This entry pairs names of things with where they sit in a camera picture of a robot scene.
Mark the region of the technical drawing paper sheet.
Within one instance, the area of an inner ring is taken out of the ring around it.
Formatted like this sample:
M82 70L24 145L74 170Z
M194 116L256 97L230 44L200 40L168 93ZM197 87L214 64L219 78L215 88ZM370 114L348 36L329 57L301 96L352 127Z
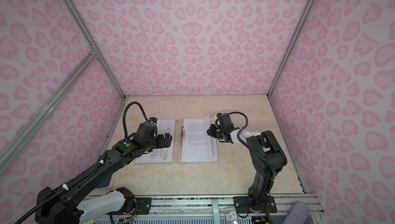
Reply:
M172 154L174 147L174 132L175 132L175 119L169 120L158 120L158 137L169 138L171 136L171 142L169 147L164 147L164 143L161 143L159 148L154 149L149 154L142 155L136 159L136 164L144 163L170 163L172 162Z

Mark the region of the printed text sheet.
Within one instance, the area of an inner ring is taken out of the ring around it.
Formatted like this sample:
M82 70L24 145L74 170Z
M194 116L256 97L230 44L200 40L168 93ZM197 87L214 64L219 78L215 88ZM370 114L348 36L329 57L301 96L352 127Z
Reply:
M184 119L181 162L218 162L217 140L207 134L214 119Z

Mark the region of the translucent beige file folder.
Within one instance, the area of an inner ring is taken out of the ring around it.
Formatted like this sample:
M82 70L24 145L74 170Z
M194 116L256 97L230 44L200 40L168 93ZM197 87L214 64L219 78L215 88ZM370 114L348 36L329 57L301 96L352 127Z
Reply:
M184 125L184 119L175 120L174 147L172 154L172 162L170 163L183 163L181 162L181 155L182 155L181 127L183 125Z

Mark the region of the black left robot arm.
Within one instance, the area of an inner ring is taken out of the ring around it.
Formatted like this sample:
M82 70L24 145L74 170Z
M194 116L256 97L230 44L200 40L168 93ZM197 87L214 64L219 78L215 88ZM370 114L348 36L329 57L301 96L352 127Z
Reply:
M35 221L38 224L78 224L84 212L78 205L100 183L136 158L154 149L171 146L169 133L159 134L157 125L144 122L137 132L127 135L103 154L103 158L81 174L55 189L43 189L37 197Z

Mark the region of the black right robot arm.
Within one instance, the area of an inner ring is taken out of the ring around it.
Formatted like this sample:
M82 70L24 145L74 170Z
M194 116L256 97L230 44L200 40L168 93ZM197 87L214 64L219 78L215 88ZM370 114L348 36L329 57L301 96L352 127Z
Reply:
M252 159L256 175L246 197L236 197L234 206L242 213L277 213L271 189L276 176L287 165L287 157L270 130L250 132L232 125L210 125L207 134L220 142L241 144L245 146Z

